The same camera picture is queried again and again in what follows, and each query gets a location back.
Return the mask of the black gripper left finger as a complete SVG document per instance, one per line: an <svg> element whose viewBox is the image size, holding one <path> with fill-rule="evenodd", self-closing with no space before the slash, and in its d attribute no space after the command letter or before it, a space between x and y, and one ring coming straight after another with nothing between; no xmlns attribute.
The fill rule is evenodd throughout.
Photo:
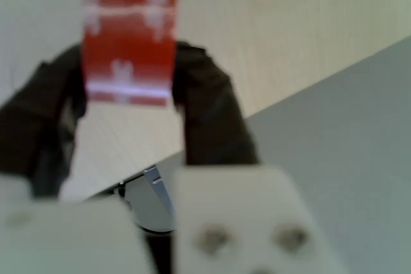
<svg viewBox="0 0 411 274"><path fill-rule="evenodd" d="M34 198L56 198L68 178L87 110L82 44L41 62L1 105L1 174L25 180Z"/></svg>

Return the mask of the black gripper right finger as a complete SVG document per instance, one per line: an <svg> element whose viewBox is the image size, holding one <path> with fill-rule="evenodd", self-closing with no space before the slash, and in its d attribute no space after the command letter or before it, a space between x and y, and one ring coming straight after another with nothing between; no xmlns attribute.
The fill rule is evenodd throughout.
<svg viewBox="0 0 411 274"><path fill-rule="evenodd" d="M186 165L258 164L231 79L205 49L177 42L172 96L182 112Z"/></svg>

